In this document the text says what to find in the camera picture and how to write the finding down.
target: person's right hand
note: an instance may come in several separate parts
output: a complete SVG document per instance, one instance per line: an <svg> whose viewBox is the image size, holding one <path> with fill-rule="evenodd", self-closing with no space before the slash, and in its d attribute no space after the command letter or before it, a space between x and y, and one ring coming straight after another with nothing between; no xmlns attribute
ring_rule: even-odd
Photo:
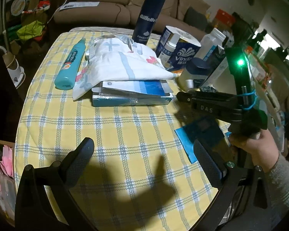
<svg viewBox="0 0 289 231"><path fill-rule="evenodd" d="M257 140L231 134L229 141L232 145L250 153L253 164L260 165L265 173L269 172L278 160L279 151L269 130L261 129Z"/></svg>

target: gray sleeve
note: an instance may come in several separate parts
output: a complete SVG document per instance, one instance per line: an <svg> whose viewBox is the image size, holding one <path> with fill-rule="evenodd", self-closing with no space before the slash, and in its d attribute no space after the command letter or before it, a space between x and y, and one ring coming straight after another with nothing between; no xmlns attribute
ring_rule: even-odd
<svg viewBox="0 0 289 231"><path fill-rule="evenodd" d="M289 210L289 162L280 154L274 167L266 174L273 209L278 223Z"/></svg>

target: blue string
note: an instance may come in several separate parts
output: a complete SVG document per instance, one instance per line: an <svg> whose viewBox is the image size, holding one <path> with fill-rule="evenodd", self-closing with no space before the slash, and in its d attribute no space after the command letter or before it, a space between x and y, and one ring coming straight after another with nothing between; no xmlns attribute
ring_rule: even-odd
<svg viewBox="0 0 289 231"><path fill-rule="evenodd" d="M256 94L256 90L250 92L250 93L245 93L245 94L242 94L242 95L237 95L237 96L247 96L247 95L254 95L255 96L255 99L254 99L254 103L252 105L250 105L248 108L244 108L242 107L241 105L241 108L243 110L250 110L251 108L253 108L255 105L256 105L256 102L257 102L257 94Z"/></svg>

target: brown sofa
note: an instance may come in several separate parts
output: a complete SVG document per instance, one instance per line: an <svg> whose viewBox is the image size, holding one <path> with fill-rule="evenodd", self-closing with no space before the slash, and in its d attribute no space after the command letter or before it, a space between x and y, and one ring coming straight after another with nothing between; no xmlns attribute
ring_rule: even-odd
<svg viewBox="0 0 289 231"><path fill-rule="evenodd" d="M144 0L76 0L99 1L96 7L71 8L54 14L56 30L79 26L109 26L134 28ZM189 7L205 14L209 5L203 0L166 0L154 25L153 32L161 34L166 25L180 28L198 40L206 34L183 22Z"/></svg>

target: green light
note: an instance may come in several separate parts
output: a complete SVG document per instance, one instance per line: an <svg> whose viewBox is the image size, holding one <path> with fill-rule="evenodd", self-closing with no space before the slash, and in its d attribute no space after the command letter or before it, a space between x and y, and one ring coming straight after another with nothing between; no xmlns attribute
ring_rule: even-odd
<svg viewBox="0 0 289 231"><path fill-rule="evenodd" d="M238 64L239 66L242 66L242 65L244 64L244 60L243 60L243 59L238 60L238 61L237 61L237 64Z"/></svg>

